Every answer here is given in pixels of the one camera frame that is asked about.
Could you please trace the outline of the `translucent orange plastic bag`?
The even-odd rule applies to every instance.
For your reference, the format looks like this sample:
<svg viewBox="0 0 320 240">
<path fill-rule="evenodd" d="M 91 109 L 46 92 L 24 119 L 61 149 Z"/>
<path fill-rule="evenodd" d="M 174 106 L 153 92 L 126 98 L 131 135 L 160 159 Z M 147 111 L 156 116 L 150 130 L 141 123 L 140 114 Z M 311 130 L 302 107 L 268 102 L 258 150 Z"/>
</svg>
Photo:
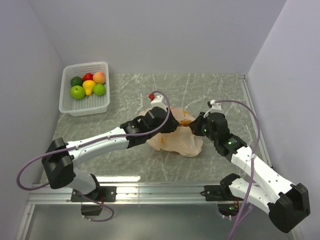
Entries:
<svg viewBox="0 0 320 240">
<path fill-rule="evenodd" d="M 181 120 L 195 120 L 191 114 L 181 108 L 171 107 L 171 113 L 179 123 Z M 184 157 L 199 155 L 203 147 L 202 138 L 193 135 L 191 129 L 184 126 L 178 126 L 171 133 L 158 133 L 146 143 L 157 151 L 176 152 Z"/>
</svg>

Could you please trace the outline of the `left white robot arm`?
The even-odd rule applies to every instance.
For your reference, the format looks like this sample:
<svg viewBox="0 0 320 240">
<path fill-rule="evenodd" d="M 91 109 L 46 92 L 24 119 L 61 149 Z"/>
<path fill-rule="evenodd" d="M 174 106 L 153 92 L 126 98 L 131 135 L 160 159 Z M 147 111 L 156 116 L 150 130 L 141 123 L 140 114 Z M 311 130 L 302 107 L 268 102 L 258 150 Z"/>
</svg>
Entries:
<svg viewBox="0 0 320 240">
<path fill-rule="evenodd" d="M 100 135 L 69 142 L 59 137 L 47 149 L 51 155 L 41 160 L 49 185 L 52 189 L 72 188 L 95 201 L 101 195 L 101 186 L 94 174 L 78 169 L 80 164 L 102 154 L 145 144 L 159 133 L 174 132 L 178 126 L 171 112 L 156 106 Z"/>
</svg>

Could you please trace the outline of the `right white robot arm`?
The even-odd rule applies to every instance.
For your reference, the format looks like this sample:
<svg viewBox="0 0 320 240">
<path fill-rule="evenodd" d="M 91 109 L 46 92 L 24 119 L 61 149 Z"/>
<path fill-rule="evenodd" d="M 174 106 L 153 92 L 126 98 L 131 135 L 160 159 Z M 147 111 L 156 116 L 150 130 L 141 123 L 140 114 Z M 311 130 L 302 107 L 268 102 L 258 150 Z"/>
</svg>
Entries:
<svg viewBox="0 0 320 240">
<path fill-rule="evenodd" d="M 249 187 L 243 178 L 230 174 L 220 182 L 224 199 L 246 199 L 268 214 L 273 225 L 283 233 L 289 233 L 310 215 L 308 189 L 302 183 L 285 179 L 257 157 L 240 137 L 230 132 L 224 114 L 201 112 L 188 126 L 194 135 L 207 137 L 218 154 L 257 184 Z"/>
</svg>

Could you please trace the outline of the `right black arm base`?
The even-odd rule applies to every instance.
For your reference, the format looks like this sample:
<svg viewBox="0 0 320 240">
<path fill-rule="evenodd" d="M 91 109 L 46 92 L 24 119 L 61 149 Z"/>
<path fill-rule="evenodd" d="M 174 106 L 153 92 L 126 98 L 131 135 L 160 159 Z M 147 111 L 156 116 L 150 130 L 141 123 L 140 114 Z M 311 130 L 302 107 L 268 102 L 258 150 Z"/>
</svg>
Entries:
<svg viewBox="0 0 320 240">
<path fill-rule="evenodd" d="M 200 195 L 206 202 L 217 202 L 218 213 L 222 216 L 234 218 L 239 213 L 239 198 L 222 185 L 205 185 Z"/>
</svg>

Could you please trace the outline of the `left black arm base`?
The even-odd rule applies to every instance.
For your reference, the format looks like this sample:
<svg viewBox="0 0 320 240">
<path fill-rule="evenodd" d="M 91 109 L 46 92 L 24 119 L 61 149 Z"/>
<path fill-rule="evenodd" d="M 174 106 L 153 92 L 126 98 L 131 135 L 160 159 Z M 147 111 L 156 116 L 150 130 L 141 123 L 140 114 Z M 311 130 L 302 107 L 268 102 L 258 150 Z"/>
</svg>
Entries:
<svg viewBox="0 0 320 240">
<path fill-rule="evenodd" d="M 102 204 L 114 203 L 116 201 L 116 186 L 101 186 L 98 193 L 81 195 L 73 189 L 70 202 L 81 204 L 80 211 L 84 217 L 98 217 L 105 208 Z"/>
</svg>

